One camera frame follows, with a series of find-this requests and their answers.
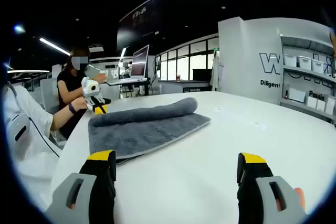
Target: dark hair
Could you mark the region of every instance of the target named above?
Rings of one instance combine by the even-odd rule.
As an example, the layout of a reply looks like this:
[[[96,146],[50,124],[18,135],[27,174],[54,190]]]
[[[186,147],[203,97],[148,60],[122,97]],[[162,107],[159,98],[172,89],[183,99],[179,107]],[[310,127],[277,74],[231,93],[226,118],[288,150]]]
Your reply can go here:
[[[85,52],[86,55],[82,55],[80,53],[80,51]],[[72,62],[71,62],[71,58],[73,56],[88,56],[90,58],[90,50],[89,50],[88,47],[75,47],[75,48],[73,48],[70,52],[70,56],[67,59],[67,65],[65,67],[68,70],[71,70],[71,69],[74,68],[74,66],[72,65]]]

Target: wristband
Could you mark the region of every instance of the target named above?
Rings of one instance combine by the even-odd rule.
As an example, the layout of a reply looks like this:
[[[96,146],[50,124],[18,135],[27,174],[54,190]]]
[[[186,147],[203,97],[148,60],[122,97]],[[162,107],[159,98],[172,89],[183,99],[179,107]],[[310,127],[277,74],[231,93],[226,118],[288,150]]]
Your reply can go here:
[[[75,110],[75,108],[74,108],[74,106],[72,106],[72,104],[71,103],[69,103],[69,110],[72,112],[72,114],[76,114],[76,110]]]

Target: laptop screen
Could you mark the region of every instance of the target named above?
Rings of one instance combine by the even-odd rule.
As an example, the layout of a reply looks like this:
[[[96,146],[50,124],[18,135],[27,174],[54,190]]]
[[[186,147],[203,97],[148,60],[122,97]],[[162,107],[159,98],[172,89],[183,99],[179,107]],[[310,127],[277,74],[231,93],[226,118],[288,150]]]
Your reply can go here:
[[[131,76],[144,76],[149,45],[133,54]]]

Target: shelf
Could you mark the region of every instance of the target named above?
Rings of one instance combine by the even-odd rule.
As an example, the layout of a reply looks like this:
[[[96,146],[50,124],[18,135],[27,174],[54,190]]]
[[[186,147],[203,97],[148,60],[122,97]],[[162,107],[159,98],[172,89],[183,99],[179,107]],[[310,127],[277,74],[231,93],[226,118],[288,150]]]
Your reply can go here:
[[[284,46],[309,49],[326,55],[333,55],[333,46],[331,43],[318,39],[293,37],[282,34],[280,34],[280,37]]]
[[[330,114],[327,114],[323,111],[320,111],[320,110],[317,110],[317,109],[313,109],[311,107],[308,107],[307,105],[301,103],[301,102],[297,102],[297,101],[293,101],[293,100],[287,100],[285,98],[281,98],[280,100],[280,103],[282,104],[288,104],[288,105],[291,105],[291,106],[294,106],[294,107],[298,107],[298,108],[301,108],[303,110],[306,110],[306,111],[310,111],[312,113],[315,113],[317,115],[321,115],[321,116],[324,116],[325,118],[329,118],[331,120],[336,120],[336,117],[333,116],[333,115],[330,115]]]
[[[322,74],[322,73],[317,73],[311,70],[307,70],[307,69],[303,69],[303,68],[298,68],[298,67],[290,67],[290,66],[283,66],[283,70],[287,71],[287,72],[296,72],[296,73],[300,73],[300,74],[305,74],[308,76],[313,76],[316,78],[319,78],[321,80],[324,81],[329,81],[331,83],[336,83],[336,79],[330,76],[327,76],[326,74]]]

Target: ceiling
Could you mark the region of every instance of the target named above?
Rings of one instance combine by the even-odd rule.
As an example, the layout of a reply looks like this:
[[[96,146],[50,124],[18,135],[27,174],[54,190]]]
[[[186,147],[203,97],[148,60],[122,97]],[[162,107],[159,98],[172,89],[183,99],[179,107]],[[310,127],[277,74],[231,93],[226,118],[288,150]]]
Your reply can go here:
[[[80,45],[103,46],[104,52],[91,55],[96,58],[119,56],[124,46],[129,47],[127,55],[132,55],[146,44],[151,45],[150,54],[158,54],[218,32],[217,22],[231,17],[292,17],[331,26],[336,14],[334,0],[157,0],[158,19],[148,21],[152,33],[120,39],[118,28],[123,23],[119,20],[145,1],[2,0],[0,53],[10,58],[15,70],[51,70],[52,65],[65,63],[67,56],[41,43],[40,37],[67,51]],[[26,32],[15,34],[16,24],[22,24]]]

